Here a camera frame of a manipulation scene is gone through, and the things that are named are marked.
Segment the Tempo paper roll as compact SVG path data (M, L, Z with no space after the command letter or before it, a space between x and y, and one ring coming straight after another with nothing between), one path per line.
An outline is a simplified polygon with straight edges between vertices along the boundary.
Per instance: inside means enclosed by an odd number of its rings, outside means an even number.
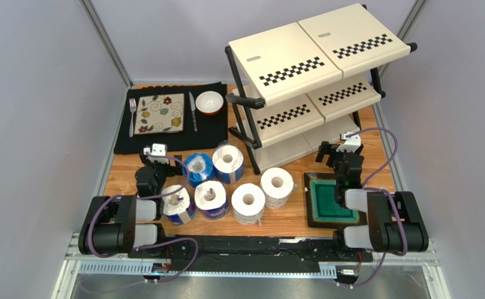
M217 220L228 213L229 204L224 185L219 181L205 181L194 193L197 208L208 220Z
M184 187L179 192L162 197L163 215L174 225L184 225L195 217L196 206L190 193Z

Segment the white patterned paper roll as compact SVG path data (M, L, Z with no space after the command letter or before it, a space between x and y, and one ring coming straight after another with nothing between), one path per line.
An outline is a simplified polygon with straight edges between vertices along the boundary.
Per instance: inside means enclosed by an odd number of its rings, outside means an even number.
M242 225L258 224L265 210L265 195L261 188L252 183L240 185L231 197L233 214Z

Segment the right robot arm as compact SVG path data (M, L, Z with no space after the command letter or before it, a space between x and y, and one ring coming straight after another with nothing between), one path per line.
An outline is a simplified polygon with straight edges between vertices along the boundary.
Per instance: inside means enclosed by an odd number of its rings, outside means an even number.
M362 250L403 255L424 252L429 237L415 196L363 187L361 149L339 151L323 141L317 162L325 157L332 173L304 173L304 198L309 227L332 229L337 252Z

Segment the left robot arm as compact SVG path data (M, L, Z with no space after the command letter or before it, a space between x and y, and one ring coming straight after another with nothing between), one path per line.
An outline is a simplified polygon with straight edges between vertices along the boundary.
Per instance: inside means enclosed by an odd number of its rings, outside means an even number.
M160 197L167 178L183 174L180 155L171 158L141 154L143 167L135 172L135 195L95 196L88 208L78 237L83 255L108 258L127 254L129 258L158 257L166 252L164 228L158 223L164 201Z

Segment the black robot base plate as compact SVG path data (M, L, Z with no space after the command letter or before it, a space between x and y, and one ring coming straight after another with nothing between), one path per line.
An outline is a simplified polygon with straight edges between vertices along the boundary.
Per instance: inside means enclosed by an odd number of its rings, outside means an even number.
M218 273L317 273L323 262L372 262L372 254L332 239L176 235L175 243L132 251L131 259L160 259L170 270Z

